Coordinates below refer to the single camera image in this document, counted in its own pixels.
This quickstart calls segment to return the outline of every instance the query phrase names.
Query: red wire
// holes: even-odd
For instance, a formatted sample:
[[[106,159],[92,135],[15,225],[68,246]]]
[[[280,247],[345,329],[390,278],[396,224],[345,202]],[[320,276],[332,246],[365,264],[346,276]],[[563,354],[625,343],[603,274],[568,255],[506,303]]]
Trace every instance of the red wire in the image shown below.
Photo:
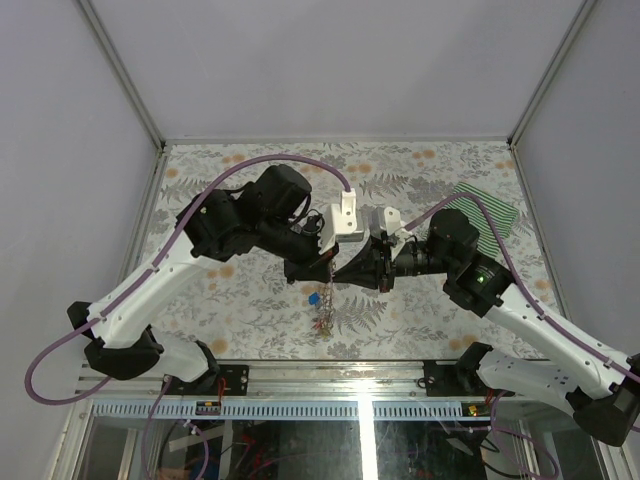
[[[227,389],[227,379],[220,377],[218,380],[218,403],[220,404],[220,411],[222,412],[222,399],[224,398],[224,391]]]
[[[493,388],[490,388],[489,391],[487,392],[487,396],[484,399],[484,404],[489,406],[489,404],[491,403],[491,400],[493,399]]]

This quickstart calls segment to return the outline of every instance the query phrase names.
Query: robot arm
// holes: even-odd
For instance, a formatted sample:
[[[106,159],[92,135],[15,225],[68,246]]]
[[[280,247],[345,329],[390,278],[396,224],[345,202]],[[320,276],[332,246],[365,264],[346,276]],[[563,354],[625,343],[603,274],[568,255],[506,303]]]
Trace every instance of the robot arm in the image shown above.
[[[455,304],[513,331],[555,363],[544,366],[475,343],[458,362],[463,375],[554,406],[598,440],[622,445],[640,413],[640,385],[611,368],[611,362],[637,375],[640,355],[629,358],[603,345],[532,296],[545,315],[605,354],[609,363],[560,335],[532,307],[511,272],[476,250],[478,237],[467,217],[451,209],[434,214],[426,240],[411,239],[397,210],[378,208],[369,242],[334,281],[387,292],[396,277],[446,273],[444,292]]]
[[[85,332],[91,340],[85,348],[91,367],[118,380],[154,369],[189,383],[191,390],[212,388],[219,367],[209,348],[165,334],[151,322],[194,276],[253,247],[283,258],[291,283],[328,282],[336,242],[359,241],[364,230],[357,224],[354,192],[342,192],[341,203],[329,205],[324,216],[308,215],[310,202],[311,185],[286,165],[267,168],[239,190],[213,190],[159,263],[150,258],[101,300],[69,307],[76,329],[88,319],[101,319]],[[120,296],[124,300],[108,310]]]

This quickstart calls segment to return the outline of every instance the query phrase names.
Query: white wall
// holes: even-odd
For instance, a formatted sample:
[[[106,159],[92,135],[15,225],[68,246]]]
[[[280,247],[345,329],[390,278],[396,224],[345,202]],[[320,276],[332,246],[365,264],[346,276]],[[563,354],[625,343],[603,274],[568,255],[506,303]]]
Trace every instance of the white wall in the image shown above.
[[[581,1],[94,3],[168,138],[506,138]]]
[[[114,286],[154,151],[70,0],[1,2],[0,65],[0,476],[40,480],[68,410],[24,372],[70,303]],[[41,393],[73,393],[83,343]]]
[[[639,25],[636,0],[601,2],[519,145],[570,314],[629,354],[640,352]]]

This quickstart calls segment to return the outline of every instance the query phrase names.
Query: patterned table surface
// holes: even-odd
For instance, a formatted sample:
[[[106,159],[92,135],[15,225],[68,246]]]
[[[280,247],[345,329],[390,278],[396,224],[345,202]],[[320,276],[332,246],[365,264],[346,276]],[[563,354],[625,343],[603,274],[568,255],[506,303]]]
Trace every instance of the patterned table surface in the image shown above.
[[[175,216],[218,174],[244,159],[271,153],[313,157],[345,172],[365,219],[375,206],[393,206],[405,221],[412,220],[461,181],[491,193],[518,209],[507,246],[533,292],[555,307],[514,164],[503,142],[174,145],[154,207],[145,257],[160,246]],[[264,168],[238,172],[226,185],[237,187],[255,180]],[[313,186],[313,207],[324,211],[327,203],[337,201],[340,184],[335,177],[317,167],[298,164],[295,168]],[[342,244],[337,267],[361,247],[362,243]],[[322,338],[313,329],[317,311],[308,303],[309,295],[321,286],[287,285],[282,261],[255,249],[193,281],[154,324],[208,343],[218,358],[455,358],[476,340],[511,355],[539,356],[512,333],[454,305],[442,292],[443,282],[444,276],[400,278],[388,294],[336,285],[332,335]]]

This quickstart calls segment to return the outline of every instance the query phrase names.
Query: green striped cloth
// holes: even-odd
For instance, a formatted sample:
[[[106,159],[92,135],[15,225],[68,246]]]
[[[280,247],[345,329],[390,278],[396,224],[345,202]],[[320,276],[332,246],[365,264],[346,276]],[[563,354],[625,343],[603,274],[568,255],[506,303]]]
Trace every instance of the green striped cloth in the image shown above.
[[[498,200],[496,197],[469,185],[468,183],[461,182],[453,189],[453,193],[462,192],[475,193],[480,197],[482,203],[484,203],[487,210],[489,210],[491,218],[496,224],[498,232],[500,232],[500,236],[503,239],[509,237],[511,227],[513,227],[513,222],[515,222],[518,217],[517,209],[504,203],[502,200]],[[487,220],[484,218],[484,215],[482,215],[478,206],[468,198],[459,198],[451,202],[446,208],[457,208],[469,218],[471,225],[476,227],[480,232],[478,250],[491,258],[495,258],[498,252],[500,252],[500,247],[489,228]]]

